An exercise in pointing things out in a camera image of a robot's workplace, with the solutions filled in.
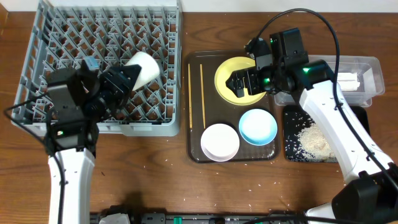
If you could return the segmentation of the white plastic cup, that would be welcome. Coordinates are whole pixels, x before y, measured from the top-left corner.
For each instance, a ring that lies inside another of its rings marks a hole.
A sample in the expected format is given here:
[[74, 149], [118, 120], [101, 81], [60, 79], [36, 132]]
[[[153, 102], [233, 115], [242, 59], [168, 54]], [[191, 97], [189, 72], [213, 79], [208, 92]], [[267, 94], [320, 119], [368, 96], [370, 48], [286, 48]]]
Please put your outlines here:
[[135, 53], [133, 57], [125, 64], [125, 66], [130, 65], [139, 65], [141, 67], [141, 71], [139, 72], [135, 85], [132, 89], [133, 91], [138, 90], [160, 75], [159, 64], [148, 53]]

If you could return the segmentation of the light blue bowl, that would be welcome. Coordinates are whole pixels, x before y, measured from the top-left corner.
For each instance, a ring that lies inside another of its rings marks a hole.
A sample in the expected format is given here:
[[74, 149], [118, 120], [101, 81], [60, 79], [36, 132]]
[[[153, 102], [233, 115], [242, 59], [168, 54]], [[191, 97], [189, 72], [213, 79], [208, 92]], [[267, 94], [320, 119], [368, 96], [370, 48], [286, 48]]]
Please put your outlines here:
[[242, 138], [254, 146], [265, 146], [277, 135], [277, 122], [270, 112], [252, 109], [245, 112], [239, 120], [239, 133]]

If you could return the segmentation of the white shallow bowl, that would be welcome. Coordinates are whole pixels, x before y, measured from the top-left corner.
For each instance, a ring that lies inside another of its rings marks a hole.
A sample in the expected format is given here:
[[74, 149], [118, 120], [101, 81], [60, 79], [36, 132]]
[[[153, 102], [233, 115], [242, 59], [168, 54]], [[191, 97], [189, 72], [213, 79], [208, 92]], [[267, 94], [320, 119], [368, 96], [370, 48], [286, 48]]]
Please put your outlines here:
[[207, 158], [215, 162], [226, 162], [239, 151], [240, 140], [234, 128], [218, 123], [204, 130], [200, 146]]

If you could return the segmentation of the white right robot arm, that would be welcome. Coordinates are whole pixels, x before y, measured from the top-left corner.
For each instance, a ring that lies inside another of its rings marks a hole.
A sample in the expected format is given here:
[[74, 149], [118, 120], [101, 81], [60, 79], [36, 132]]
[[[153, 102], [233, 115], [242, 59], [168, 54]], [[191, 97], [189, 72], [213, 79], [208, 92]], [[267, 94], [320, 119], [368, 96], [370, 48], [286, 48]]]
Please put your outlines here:
[[226, 86], [237, 96], [284, 92], [314, 120], [340, 165], [345, 187], [306, 211], [313, 222], [397, 220], [397, 165], [363, 128], [337, 82], [337, 68], [310, 61], [298, 29], [256, 37], [245, 46], [255, 66], [234, 71]]

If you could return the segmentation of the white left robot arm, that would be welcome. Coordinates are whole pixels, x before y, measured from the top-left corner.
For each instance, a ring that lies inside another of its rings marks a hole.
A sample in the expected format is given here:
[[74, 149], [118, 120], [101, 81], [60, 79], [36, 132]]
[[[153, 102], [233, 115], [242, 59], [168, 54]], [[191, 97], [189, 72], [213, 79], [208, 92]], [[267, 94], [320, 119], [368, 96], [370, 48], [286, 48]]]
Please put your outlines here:
[[83, 66], [61, 68], [47, 76], [53, 103], [44, 137], [51, 174], [49, 223], [89, 222], [97, 124], [124, 107], [141, 72], [139, 65], [112, 67], [103, 73]]

